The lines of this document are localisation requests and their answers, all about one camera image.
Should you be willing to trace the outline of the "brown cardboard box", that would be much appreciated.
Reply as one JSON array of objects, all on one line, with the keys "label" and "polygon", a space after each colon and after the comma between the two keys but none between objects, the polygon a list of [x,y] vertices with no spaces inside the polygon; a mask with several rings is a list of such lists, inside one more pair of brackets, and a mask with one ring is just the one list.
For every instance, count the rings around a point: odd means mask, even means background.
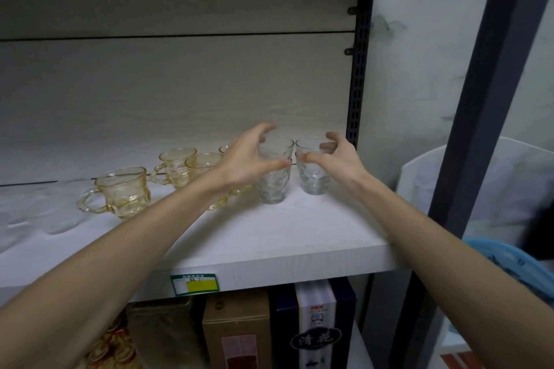
[{"label": "brown cardboard box", "polygon": [[202,327],[211,369],[273,369],[267,288],[207,294]]}]

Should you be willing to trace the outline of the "person's left forearm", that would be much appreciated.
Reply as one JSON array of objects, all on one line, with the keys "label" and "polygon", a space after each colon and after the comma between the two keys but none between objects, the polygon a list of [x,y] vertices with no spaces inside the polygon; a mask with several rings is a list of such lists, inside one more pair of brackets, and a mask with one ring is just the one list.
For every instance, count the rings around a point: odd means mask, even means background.
[{"label": "person's left forearm", "polygon": [[240,184],[208,171],[26,286],[0,308],[0,369],[73,369],[176,240]]}]

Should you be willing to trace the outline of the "white plastic bag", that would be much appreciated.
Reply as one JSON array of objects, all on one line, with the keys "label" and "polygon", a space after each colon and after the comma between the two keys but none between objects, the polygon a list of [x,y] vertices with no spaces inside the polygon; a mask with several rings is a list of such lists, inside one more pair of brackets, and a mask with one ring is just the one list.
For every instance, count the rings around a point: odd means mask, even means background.
[{"label": "white plastic bag", "polygon": [[[429,212],[446,145],[404,164],[396,193]],[[496,240],[523,248],[526,228],[554,200],[554,152],[500,137],[463,239]]]}]

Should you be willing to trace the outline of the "person's right forearm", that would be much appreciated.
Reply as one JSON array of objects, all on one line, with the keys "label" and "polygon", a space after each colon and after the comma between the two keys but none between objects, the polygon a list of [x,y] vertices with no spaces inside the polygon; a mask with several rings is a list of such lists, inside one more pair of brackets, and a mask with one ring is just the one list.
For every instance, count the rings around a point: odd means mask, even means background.
[{"label": "person's right forearm", "polygon": [[364,170],[337,177],[485,369],[554,369],[554,310]]}]

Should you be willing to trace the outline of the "person's left hand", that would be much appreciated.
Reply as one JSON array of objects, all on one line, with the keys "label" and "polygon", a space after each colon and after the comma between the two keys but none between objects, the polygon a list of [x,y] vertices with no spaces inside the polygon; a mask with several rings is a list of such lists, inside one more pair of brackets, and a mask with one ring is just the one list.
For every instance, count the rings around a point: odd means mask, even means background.
[{"label": "person's left hand", "polygon": [[266,134],[276,128],[275,124],[262,122],[241,133],[229,146],[218,168],[227,189],[235,189],[254,182],[269,172],[259,172],[258,145],[265,141]]}]

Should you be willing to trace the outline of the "white shelf board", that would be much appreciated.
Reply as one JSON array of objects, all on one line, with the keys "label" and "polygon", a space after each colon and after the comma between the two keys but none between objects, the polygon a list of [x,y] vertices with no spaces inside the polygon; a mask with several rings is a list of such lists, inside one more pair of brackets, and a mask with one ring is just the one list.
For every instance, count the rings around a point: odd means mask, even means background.
[{"label": "white shelf board", "polygon": [[[128,166],[151,170],[173,142],[162,139],[0,148],[0,185],[95,178]],[[205,212],[171,247],[132,301],[175,296],[172,275],[214,274],[220,290],[378,273],[402,266],[370,214],[335,182],[305,193],[293,169],[286,199],[256,195]]]}]

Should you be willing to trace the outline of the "red and gold package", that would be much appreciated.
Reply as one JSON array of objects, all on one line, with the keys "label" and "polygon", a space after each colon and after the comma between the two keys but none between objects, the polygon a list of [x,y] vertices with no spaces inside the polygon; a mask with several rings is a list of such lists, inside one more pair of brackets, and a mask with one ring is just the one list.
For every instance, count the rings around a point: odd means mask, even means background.
[{"label": "red and gold package", "polygon": [[87,369],[142,369],[137,358],[125,310],[86,354]]}]

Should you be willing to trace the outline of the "dark grey metal post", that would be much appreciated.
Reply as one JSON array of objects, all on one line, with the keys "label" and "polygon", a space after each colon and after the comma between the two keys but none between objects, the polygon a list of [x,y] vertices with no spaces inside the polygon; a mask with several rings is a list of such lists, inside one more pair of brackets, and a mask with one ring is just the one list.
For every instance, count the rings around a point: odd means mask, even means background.
[{"label": "dark grey metal post", "polygon": [[554,0],[418,0],[425,20],[454,20],[461,30],[438,47],[449,95],[459,95],[429,212],[463,239],[542,23]]}]

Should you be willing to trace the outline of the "clear dimpled glass tumbler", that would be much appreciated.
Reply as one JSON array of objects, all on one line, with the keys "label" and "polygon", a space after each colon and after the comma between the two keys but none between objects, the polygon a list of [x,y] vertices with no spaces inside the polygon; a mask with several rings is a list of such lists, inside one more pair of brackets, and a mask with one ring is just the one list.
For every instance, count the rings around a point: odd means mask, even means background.
[{"label": "clear dimpled glass tumbler", "polygon": [[[287,159],[292,160],[295,142],[293,139],[266,135],[265,141],[258,145],[258,154],[264,160]],[[272,171],[255,180],[260,200],[268,205],[275,205],[285,200],[287,185],[290,179],[292,166],[282,170]]]},{"label": "clear dimpled glass tumbler", "polygon": [[337,143],[323,136],[307,136],[295,142],[295,154],[301,188],[309,195],[324,194],[330,183],[331,177],[316,163],[306,163],[301,159],[301,154],[315,152],[320,154],[332,154],[336,150]]}]

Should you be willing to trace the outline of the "amber glass mug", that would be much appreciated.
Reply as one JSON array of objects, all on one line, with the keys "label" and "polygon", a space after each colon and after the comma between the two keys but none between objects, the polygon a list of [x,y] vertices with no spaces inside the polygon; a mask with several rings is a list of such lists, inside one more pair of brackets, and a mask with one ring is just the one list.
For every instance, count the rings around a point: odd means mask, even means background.
[{"label": "amber glass mug", "polygon": [[[185,161],[185,165],[189,170],[190,180],[184,190],[190,195],[194,204],[199,203],[202,207],[198,211],[198,215],[205,212],[214,211],[223,207],[227,203],[227,187],[225,180],[220,174],[218,168],[223,159],[223,154],[220,152],[199,153],[195,154]],[[208,204],[203,197],[204,192],[199,192],[197,181],[200,180],[202,187],[208,185],[208,195],[211,203]]]},{"label": "amber glass mug", "polygon": [[[227,149],[228,149],[228,145],[221,146],[219,148],[219,152],[225,155]],[[246,193],[252,192],[253,190],[254,190],[254,184],[246,184],[236,189],[230,189],[228,193],[231,196],[240,196],[240,195],[245,195]]]},{"label": "amber glass mug", "polygon": [[190,180],[186,160],[198,153],[195,148],[173,148],[159,155],[161,163],[149,175],[149,180],[159,185],[172,185],[175,189],[186,186]]},{"label": "amber glass mug", "polygon": [[[110,212],[120,219],[129,219],[147,209],[151,204],[151,192],[147,185],[147,170],[142,166],[125,167],[107,172],[93,182],[77,202],[77,208],[85,213]],[[105,204],[93,208],[89,198],[103,195]]]}]

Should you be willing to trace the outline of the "navy and white box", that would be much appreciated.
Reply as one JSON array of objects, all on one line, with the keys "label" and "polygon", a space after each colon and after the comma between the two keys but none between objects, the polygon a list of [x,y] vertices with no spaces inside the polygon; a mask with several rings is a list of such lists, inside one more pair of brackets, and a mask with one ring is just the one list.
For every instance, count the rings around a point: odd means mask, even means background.
[{"label": "navy and white box", "polygon": [[346,369],[356,303],[345,276],[269,287],[276,369]]}]

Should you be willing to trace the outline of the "group of clear glass cups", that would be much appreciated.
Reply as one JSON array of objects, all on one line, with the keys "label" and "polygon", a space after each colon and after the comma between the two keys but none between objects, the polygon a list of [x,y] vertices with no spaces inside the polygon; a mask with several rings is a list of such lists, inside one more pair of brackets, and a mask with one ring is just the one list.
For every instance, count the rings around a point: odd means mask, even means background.
[{"label": "group of clear glass cups", "polygon": [[90,179],[0,186],[0,254],[36,234],[68,232],[92,218],[78,201]]}]

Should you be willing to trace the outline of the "blue plastic basket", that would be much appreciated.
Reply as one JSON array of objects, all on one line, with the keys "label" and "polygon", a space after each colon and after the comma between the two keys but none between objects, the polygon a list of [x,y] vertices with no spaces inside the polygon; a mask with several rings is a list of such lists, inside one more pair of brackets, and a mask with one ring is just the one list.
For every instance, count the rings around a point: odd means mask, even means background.
[{"label": "blue plastic basket", "polygon": [[554,272],[515,246],[482,238],[464,241],[554,309]]}]

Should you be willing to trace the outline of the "person's right hand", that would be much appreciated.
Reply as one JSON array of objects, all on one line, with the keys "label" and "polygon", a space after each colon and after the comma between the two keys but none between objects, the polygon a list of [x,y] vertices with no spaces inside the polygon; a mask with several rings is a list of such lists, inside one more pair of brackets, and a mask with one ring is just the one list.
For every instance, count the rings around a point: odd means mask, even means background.
[{"label": "person's right hand", "polygon": [[345,136],[336,132],[327,132],[325,136],[335,141],[337,146],[336,150],[329,154],[330,164],[319,166],[342,184],[350,195],[361,199],[372,179],[371,175],[364,168],[355,147]]}]

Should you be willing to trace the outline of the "green yellow price label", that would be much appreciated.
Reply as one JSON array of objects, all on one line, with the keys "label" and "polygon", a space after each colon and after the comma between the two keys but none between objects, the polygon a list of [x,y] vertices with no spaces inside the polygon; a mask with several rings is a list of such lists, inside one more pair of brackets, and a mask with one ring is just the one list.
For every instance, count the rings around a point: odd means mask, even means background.
[{"label": "green yellow price label", "polygon": [[220,291],[217,277],[213,273],[170,275],[176,297],[216,293]]}]

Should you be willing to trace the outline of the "black perforated shelf upright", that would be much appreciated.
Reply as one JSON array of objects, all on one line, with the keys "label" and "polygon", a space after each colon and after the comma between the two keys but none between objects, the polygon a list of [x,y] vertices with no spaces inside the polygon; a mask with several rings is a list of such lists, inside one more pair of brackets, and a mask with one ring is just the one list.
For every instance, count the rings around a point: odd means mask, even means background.
[{"label": "black perforated shelf upright", "polygon": [[345,55],[352,57],[346,139],[355,149],[357,149],[360,132],[372,5],[373,0],[364,8],[349,9],[349,13],[356,14],[355,36],[352,47],[344,51]]}]

